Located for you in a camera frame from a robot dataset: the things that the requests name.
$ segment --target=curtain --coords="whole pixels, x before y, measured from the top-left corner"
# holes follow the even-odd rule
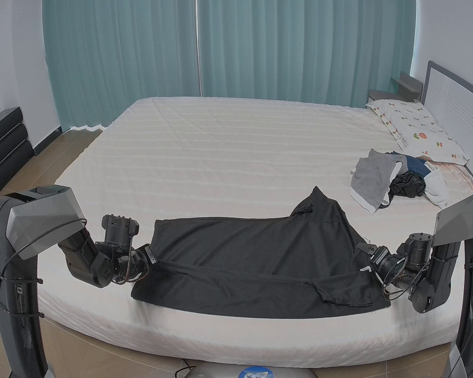
[[[363,107],[409,72],[416,0],[198,0],[204,96]]]
[[[43,0],[61,126],[107,126],[137,99],[199,96],[195,0]]]

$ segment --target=black garment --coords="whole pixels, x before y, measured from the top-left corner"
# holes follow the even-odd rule
[[[158,266],[132,297],[184,311],[323,318],[389,306],[364,242],[337,201],[315,187],[290,217],[157,220]]]
[[[379,209],[389,207],[394,196],[406,196],[414,198],[422,196],[426,190],[426,182],[424,178],[416,172],[407,171],[401,175],[397,175],[389,186],[389,204],[380,205]]]

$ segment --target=white wall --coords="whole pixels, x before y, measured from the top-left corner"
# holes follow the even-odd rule
[[[0,112],[14,106],[35,147],[59,127],[45,63],[42,0],[0,0]]]
[[[473,84],[473,0],[417,0],[411,75],[421,81],[433,60]]]

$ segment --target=mattress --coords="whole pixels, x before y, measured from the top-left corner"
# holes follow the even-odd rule
[[[233,98],[147,98],[112,123],[57,180],[71,186],[94,240],[101,217],[136,219],[133,244],[150,242],[154,221],[180,217],[288,216],[317,185],[339,202],[368,241],[396,250],[409,234],[434,230],[438,208],[396,197],[373,216],[350,196],[350,170],[369,150],[398,150],[371,111]],[[473,193],[466,169],[441,165],[453,202]],[[351,316],[262,319],[179,311],[133,300],[131,285],[98,289],[74,279],[56,246],[39,255],[39,306],[46,316],[114,345],[158,355],[303,368],[402,356],[454,337],[464,248],[450,298],[418,314],[406,296]]]

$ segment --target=pillow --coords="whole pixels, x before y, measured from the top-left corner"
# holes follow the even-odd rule
[[[465,165],[468,157],[420,102],[379,99],[366,104],[389,128],[404,154]]]

